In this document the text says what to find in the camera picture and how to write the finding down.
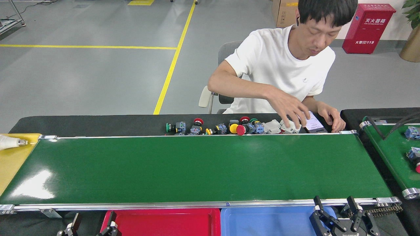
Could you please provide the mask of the person's left hand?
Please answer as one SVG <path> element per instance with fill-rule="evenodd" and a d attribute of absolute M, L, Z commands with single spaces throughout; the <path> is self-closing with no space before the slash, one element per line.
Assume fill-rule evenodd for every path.
<path fill-rule="evenodd" d="M 341 118 L 340 112 L 324 102 L 317 103 L 317 113 L 320 114 L 332 128 L 332 133 L 338 133 L 345 129 L 346 123 Z"/>

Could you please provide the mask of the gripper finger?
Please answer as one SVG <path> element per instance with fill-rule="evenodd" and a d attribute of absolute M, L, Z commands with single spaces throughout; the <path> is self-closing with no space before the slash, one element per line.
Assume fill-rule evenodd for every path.
<path fill-rule="evenodd" d="M 67 225 L 64 230 L 57 232 L 57 236 L 78 236 L 77 230 L 80 227 L 82 217 L 79 216 L 79 213 L 75 214 L 75 217 L 71 223 Z"/>
<path fill-rule="evenodd" d="M 122 233 L 120 230 L 118 230 L 115 219 L 116 213 L 114 211 L 111 211 L 106 228 L 99 232 L 97 236 L 121 236 Z"/>

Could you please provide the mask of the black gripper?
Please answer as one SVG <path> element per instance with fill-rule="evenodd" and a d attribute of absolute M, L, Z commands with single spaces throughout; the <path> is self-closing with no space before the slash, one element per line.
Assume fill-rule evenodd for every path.
<path fill-rule="evenodd" d="M 364 211 L 353 197 L 348 197 L 348 206 L 353 213 L 345 226 L 336 218 L 324 211 L 319 196 L 314 197 L 315 211 L 309 221 L 317 236 L 381 236 L 372 213 Z"/>

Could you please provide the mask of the person's right hand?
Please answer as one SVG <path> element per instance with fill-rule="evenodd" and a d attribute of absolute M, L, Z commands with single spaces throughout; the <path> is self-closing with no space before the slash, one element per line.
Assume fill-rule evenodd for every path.
<path fill-rule="evenodd" d="M 295 126 L 300 124 L 302 127 L 306 127 L 306 121 L 310 119 L 309 109 L 296 97 L 274 87 L 267 92 L 266 100 L 285 121 L 287 127 L 290 126 L 286 122 L 288 117 L 291 118 Z"/>

